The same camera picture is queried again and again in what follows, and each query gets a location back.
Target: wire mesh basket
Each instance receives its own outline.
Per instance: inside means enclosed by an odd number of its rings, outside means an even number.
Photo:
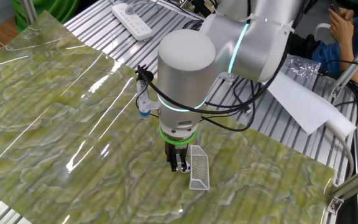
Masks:
[[[208,156],[199,146],[190,146],[190,190],[209,190]]]

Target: white cable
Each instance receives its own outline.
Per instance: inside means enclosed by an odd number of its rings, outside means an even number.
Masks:
[[[346,180],[352,177],[353,171],[354,171],[354,161],[353,161],[353,155],[351,150],[349,149],[349,146],[347,146],[345,140],[341,137],[341,135],[329,124],[325,124],[325,126],[333,132],[335,138],[339,140],[339,142],[342,144],[344,151],[346,152],[347,160],[349,161],[349,173],[347,174]]]

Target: metal slotted table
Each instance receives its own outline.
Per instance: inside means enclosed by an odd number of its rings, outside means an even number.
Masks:
[[[158,5],[140,6],[137,8],[136,13],[153,30],[154,36],[148,42],[137,42],[113,16],[111,3],[106,0],[99,0],[94,3],[68,21],[65,26],[86,45],[102,50],[119,62],[132,68],[147,64],[151,72],[157,73],[157,47],[161,39],[168,33],[181,29],[188,21],[201,19],[197,16],[185,14],[171,4],[162,1],[158,2]],[[334,82],[327,78],[319,78],[313,87],[307,79],[292,73],[292,70],[285,70],[283,68],[282,72],[310,90],[314,88],[313,91],[325,99],[329,97],[333,89]],[[240,78],[236,78],[234,82],[227,82],[217,78],[209,91],[207,100],[219,105],[238,104],[232,91],[236,82],[240,80]],[[244,80],[237,87],[236,91],[239,93],[240,99],[245,101],[250,97],[250,82]],[[337,97],[334,104],[351,100],[352,95],[350,91],[345,90]],[[356,122],[356,105],[343,105],[338,109],[353,123]],[[249,118],[250,114],[240,113],[236,115],[236,119],[242,123],[246,123]],[[262,95],[256,101],[255,120],[251,128],[280,141],[322,164],[332,167],[337,171],[335,183],[339,185],[344,182],[347,157],[342,151],[339,141],[324,127],[320,127],[308,136],[269,92]],[[355,170],[358,172],[358,131],[346,139],[349,147],[352,146],[352,140],[354,142],[356,161]],[[326,223],[335,223],[335,215],[329,214],[326,218]],[[30,222],[0,201],[0,223],[26,224]]]

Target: power strip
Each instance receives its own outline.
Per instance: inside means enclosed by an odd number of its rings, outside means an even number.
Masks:
[[[111,7],[112,13],[124,24],[136,40],[142,41],[151,38],[153,36],[152,29],[137,14],[126,14],[127,7],[126,3],[114,5]]]

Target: person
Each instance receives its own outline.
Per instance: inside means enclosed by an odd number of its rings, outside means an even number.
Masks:
[[[340,8],[339,14],[329,9],[331,23],[330,32],[335,39],[333,44],[315,41],[313,35],[305,39],[294,34],[290,43],[289,53],[320,62],[321,66],[331,73],[343,72],[349,63],[332,62],[332,60],[353,61],[358,54],[358,17],[354,18],[354,11]],[[358,71],[352,77],[358,83]]]

